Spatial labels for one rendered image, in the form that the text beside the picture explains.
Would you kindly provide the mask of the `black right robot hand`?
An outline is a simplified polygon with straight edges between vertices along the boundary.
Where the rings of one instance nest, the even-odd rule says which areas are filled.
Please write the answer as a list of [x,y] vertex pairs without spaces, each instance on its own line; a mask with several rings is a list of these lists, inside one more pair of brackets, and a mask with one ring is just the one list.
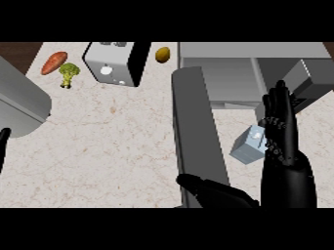
[[261,200],[218,182],[190,174],[177,183],[203,208],[315,208],[317,191],[309,160],[299,150],[299,126],[286,81],[280,80],[262,97],[265,105],[266,150],[261,179]]

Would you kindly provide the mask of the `pale blue milk carton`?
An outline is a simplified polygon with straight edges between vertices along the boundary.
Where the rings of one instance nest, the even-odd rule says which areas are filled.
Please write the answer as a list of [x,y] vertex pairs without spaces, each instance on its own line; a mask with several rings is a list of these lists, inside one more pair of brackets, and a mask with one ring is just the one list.
[[230,156],[243,164],[250,164],[265,156],[265,144],[265,129],[258,125],[252,125],[234,141]]

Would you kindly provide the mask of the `grey microwave door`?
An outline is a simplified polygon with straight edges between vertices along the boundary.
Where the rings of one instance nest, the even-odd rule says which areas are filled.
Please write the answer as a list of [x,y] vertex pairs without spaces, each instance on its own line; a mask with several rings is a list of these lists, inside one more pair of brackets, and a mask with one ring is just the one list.
[[178,173],[227,185],[228,170],[200,66],[172,73],[171,96]]

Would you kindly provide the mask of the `grey microwave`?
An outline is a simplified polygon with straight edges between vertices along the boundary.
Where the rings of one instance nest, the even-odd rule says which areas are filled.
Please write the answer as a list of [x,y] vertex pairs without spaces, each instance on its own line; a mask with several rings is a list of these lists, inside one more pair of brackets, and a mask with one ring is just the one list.
[[202,68],[213,109],[252,109],[258,117],[278,81],[294,111],[334,89],[334,61],[319,42],[181,42],[178,65]]

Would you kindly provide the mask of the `grey rounded appliance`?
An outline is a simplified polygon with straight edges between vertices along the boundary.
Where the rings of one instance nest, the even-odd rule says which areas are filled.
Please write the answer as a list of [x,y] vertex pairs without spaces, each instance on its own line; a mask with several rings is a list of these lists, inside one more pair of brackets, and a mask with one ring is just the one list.
[[11,137],[26,136],[45,122],[51,98],[0,56],[0,129]]

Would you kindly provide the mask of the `green broccoli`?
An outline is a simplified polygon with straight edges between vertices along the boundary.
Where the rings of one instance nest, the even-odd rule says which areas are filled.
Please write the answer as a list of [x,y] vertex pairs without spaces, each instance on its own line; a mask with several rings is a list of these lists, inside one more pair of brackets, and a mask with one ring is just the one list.
[[81,68],[70,62],[60,65],[59,72],[63,76],[63,81],[60,84],[62,88],[70,88],[72,78],[79,74]]

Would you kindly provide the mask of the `orange carrot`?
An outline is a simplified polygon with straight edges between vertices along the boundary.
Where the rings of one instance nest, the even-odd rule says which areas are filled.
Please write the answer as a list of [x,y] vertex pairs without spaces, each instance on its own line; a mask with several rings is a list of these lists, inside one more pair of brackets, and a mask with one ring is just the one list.
[[62,64],[65,64],[67,60],[67,53],[66,52],[56,52],[47,59],[42,68],[41,68],[41,74],[47,75],[51,73]]

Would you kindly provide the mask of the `silver toaster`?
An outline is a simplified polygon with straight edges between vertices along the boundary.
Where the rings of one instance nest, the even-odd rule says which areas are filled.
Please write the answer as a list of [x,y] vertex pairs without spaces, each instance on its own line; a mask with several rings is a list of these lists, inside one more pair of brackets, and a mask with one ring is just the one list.
[[98,83],[137,87],[150,48],[150,42],[91,42],[82,60]]

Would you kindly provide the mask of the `brown potato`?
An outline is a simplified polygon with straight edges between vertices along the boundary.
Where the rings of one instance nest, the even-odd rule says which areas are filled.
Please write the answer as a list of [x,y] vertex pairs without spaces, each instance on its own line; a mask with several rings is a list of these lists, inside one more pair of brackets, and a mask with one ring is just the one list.
[[169,48],[160,47],[160,49],[156,51],[156,61],[159,63],[165,63],[169,60]]

